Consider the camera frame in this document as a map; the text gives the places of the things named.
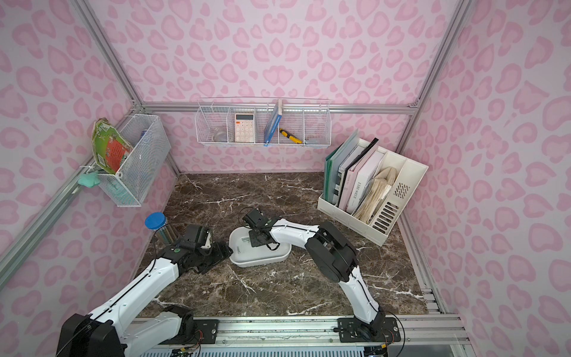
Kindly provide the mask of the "white plastic storage box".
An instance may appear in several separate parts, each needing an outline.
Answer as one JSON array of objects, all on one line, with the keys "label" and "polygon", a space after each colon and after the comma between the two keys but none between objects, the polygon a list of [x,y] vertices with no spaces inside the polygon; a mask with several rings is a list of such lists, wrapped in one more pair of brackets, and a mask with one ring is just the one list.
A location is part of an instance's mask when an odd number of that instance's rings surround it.
[{"label": "white plastic storage box", "polygon": [[230,261],[240,268],[262,266],[280,263],[287,259],[291,253],[291,245],[274,244],[253,247],[251,245],[248,228],[236,228],[229,236],[229,247],[233,253]]}]

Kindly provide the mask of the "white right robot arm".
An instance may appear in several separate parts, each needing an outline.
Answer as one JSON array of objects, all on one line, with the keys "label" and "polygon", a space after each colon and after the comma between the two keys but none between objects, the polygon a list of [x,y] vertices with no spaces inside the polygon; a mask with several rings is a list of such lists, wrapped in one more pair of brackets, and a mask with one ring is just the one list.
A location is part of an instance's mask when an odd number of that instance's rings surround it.
[{"label": "white right robot arm", "polygon": [[339,284],[353,309],[353,315],[367,327],[385,322],[385,311],[373,298],[358,263],[354,245],[331,222],[318,226],[292,223],[284,218],[263,216],[257,208],[242,218],[250,228],[253,246],[289,244],[305,249],[321,273]]}]

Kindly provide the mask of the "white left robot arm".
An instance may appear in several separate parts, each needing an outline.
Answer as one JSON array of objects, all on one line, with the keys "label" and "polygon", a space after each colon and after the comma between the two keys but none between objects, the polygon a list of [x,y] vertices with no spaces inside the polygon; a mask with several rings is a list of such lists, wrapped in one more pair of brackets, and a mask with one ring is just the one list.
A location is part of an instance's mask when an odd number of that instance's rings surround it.
[{"label": "white left robot arm", "polygon": [[139,327],[131,324],[166,287],[187,272],[206,274],[228,259],[232,249],[214,242],[205,226],[187,226],[184,234],[165,225],[154,237],[164,243],[152,262],[134,281],[86,315],[74,314],[62,325],[58,356],[139,356],[153,347],[171,343],[199,346],[206,333],[188,308],[168,306]]}]

